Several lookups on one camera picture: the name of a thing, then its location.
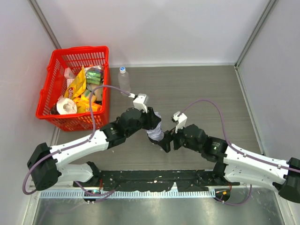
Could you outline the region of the lavender folding umbrella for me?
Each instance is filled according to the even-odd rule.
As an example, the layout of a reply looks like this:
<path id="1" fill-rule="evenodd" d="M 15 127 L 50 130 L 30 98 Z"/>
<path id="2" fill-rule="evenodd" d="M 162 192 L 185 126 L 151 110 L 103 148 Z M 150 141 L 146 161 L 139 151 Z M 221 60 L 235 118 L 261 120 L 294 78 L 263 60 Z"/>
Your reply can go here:
<path id="1" fill-rule="evenodd" d="M 159 141 L 163 140 L 165 134 L 161 128 L 162 119 L 158 112 L 152 112 L 150 114 L 149 127 L 147 129 L 147 136 L 152 144 L 157 144 Z"/>

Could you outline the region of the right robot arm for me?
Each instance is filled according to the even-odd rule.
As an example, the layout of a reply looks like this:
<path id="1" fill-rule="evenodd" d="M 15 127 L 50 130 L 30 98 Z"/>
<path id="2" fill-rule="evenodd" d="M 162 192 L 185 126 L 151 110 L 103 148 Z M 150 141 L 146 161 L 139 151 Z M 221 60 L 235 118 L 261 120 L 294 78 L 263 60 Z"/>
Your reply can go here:
<path id="1" fill-rule="evenodd" d="M 184 147 L 215 164 L 213 177 L 229 183 L 246 183 L 268 188 L 279 196 L 300 202 L 300 161 L 267 157 L 245 150 L 225 140 L 208 136 L 192 124 L 182 129 L 165 132 L 166 150 Z"/>

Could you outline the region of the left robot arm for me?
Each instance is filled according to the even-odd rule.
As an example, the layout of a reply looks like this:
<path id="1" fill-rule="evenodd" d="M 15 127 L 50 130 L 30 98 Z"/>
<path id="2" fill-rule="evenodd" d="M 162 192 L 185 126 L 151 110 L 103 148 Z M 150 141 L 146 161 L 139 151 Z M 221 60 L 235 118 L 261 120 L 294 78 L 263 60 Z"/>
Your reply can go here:
<path id="1" fill-rule="evenodd" d="M 89 136 L 61 145 L 39 144 L 27 162 L 29 175 L 37 191 L 46 190 L 63 177 L 61 169 L 69 163 L 97 151 L 118 146 L 137 131 L 154 130 L 161 122 L 152 107 L 147 112 L 129 108 L 115 121 Z"/>

